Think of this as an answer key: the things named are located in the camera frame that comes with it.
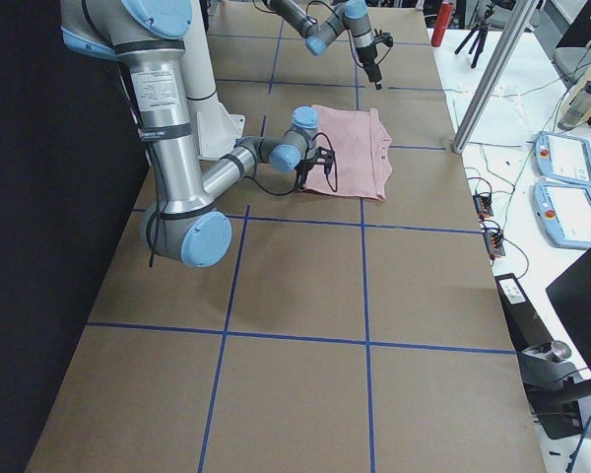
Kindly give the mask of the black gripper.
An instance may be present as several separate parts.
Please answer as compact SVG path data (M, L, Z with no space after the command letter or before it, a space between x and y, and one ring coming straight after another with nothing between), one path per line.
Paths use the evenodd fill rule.
M355 50L358 62L365 72L368 81L374 83L378 91L383 89L382 74L377 62L377 47L379 44L391 48L393 46L392 34L385 31L370 30L366 34L355 37Z
M317 147L312 158L304 159L295 167L295 190L303 191L310 171L322 166L329 189L334 192L335 186L330 181L331 172L335 171L335 150Z

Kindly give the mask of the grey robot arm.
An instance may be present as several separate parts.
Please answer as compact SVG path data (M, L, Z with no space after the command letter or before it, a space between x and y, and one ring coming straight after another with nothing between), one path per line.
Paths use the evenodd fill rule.
M154 172L156 200L141 227L153 256L205 268L230 247L218 198L261 164L295 174L332 164L319 116L298 107L277 138L244 136L243 118L221 104L198 1L64 1L61 31L74 52L114 62Z
M356 64L378 91L382 89L377 47L383 44L391 49L394 40L391 33L372 26L365 1L344 1L333 6L322 1L310 1L310 4L324 6L330 11L323 21L309 15L295 1L263 1L263 4L305 40L306 48L314 56L323 54L341 34L347 32Z

